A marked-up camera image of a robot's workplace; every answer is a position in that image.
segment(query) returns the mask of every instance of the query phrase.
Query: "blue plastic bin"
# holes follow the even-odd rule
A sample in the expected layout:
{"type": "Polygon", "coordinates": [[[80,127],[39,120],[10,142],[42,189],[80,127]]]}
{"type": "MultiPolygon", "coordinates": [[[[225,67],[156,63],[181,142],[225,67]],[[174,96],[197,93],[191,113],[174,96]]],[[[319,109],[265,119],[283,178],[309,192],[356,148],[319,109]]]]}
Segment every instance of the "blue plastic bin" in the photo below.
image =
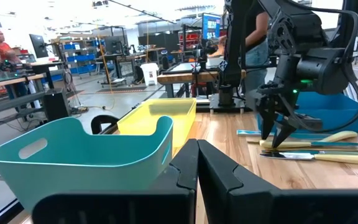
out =
{"type": "Polygon", "coordinates": [[[144,190],[172,159],[172,130],[168,116],[150,136],[90,135],[59,119],[0,146],[0,175],[28,212],[62,192],[144,190]]]}
{"type": "Polygon", "coordinates": [[[77,68],[71,68],[70,69],[71,74],[77,74],[78,73],[78,69],[77,68]]]}
{"type": "Polygon", "coordinates": [[[92,59],[94,59],[94,54],[86,55],[86,58],[87,58],[88,60],[92,60],[92,59]]]}
{"type": "Polygon", "coordinates": [[[80,61],[87,60],[88,56],[87,55],[77,55],[77,56],[75,56],[75,59],[80,62],[80,61]]]}
{"type": "Polygon", "coordinates": [[[92,71],[96,69],[96,65],[86,65],[88,67],[88,71],[92,71]]]}
{"type": "Polygon", "coordinates": [[[71,44],[65,44],[64,48],[65,50],[70,50],[73,48],[73,46],[71,44]]]}
{"type": "Polygon", "coordinates": [[[89,69],[86,65],[78,67],[78,73],[86,73],[89,72],[89,69]]]}
{"type": "Polygon", "coordinates": [[[67,57],[67,62],[74,62],[74,60],[75,60],[74,56],[67,57]]]}
{"type": "MultiPolygon", "coordinates": [[[[307,114],[323,121],[323,129],[331,129],[348,122],[356,113],[358,103],[349,97],[338,95],[320,95],[314,92],[301,92],[299,94],[297,113],[307,114]]],[[[257,115],[258,128],[262,129],[260,116],[257,115]]],[[[355,131],[358,133],[358,120],[339,131],[355,131]]],[[[296,133],[310,133],[304,129],[298,129],[296,133]]]]}

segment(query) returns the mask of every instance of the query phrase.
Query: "bin handle hole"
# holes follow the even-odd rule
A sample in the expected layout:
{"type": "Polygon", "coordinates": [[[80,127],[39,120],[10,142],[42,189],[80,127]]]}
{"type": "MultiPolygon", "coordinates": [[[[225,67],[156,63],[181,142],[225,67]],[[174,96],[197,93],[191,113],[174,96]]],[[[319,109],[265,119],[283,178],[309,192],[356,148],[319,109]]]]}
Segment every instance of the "bin handle hole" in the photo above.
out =
{"type": "Polygon", "coordinates": [[[19,157],[21,159],[27,159],[35,153],[41,151],[43,148],[47,147],[48,141],[45,138],[36,140],[35,142],[23,147],[19,151],[19,157]]]}
{"type": "Polygon", "coordinates": [[[171,141],[168,142],[168,145],[167,145],[167,147],[165,148],[165,152],[164,152],[164,156],[162,157],[162,162],[161,162],[161,164],[164,164],[165,159],[167,158],[168,153],[169,153],[170,151],[171,151],[171,141]]]}

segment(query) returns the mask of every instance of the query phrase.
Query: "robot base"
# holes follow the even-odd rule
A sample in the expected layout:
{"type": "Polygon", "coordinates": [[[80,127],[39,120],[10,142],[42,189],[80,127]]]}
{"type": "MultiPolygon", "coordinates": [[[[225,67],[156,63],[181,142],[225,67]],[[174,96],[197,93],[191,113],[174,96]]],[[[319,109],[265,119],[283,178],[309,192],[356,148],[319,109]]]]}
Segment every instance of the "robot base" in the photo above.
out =
{"type": "Polygon", "coordinates": [[[246,107],[244,100],[237,99],[237,98],[234,98],[233,100],[234,102],[231,106],[222,106],[219,104],[219,94],[218,93],[212,94],[211,100],[209,102],[210,113],[213,114],[215,112],[225,112],[225,113],[240,112],[240,114],[242,114],[243,112],[252,111],[250,108],[246,107]]]}

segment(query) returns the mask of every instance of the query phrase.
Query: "green led light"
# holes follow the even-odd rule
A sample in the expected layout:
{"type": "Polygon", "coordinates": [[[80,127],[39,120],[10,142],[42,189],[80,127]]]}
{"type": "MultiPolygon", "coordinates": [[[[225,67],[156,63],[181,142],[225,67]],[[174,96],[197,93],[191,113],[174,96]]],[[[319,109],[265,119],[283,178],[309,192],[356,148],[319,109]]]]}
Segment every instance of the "green led light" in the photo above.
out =
{"type": "Polygon", "coordinates": [[[302,83],[313,83],[312,80],[301,80],[302,83]]]}

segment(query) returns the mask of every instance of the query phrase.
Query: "red tank top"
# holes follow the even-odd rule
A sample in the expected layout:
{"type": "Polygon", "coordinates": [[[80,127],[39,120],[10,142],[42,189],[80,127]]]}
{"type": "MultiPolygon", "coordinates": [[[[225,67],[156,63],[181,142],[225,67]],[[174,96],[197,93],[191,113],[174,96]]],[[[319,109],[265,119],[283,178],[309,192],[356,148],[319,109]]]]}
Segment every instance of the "red tank top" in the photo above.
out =
{"type": "Polygon", "coordinates": [[[1,55],[1,60],[6,60],[6,52],[8,50],[12,50],[11,47],[7,44],[7,43],[1,43],[0,44],[0,55],[1,55]]]}

